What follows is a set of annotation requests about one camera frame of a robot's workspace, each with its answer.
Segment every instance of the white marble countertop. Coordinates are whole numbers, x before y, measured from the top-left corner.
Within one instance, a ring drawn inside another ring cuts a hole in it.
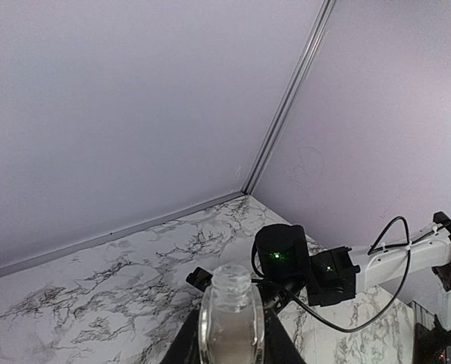
[[[255,233],[284,222],[244,196],[0,278],[0,363],[159,363],[202,297],[186,276],[198,265],[250,268]],[[313,240],[309,247],[321,250]],[[356,326],[390,298],[376,287],[316,310]],[[354,334],[325,327],[294,303],[280,318],[307,364],[412,362],[414,317],[400,301]]]

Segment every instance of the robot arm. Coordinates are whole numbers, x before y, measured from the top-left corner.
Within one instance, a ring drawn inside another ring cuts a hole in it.
[[[365,292],[368,288],[403,276],[406,263],[406,249],[411,250],[412,259],[409,273],[424,268],[447,267],[451,265],[451,232],[440,229],[441,224],[431,223],[413,235],[409,247],[385,249],[371,254],[368,248],[355,246],[349,252],[353,265],[360,267],[356,275],[356,292]],[[391,243],[405,243],[401,239]],[[437,317],[446,331],[451,331],[451,277],[440,276],[444,280],[439,287],[439,305]]]

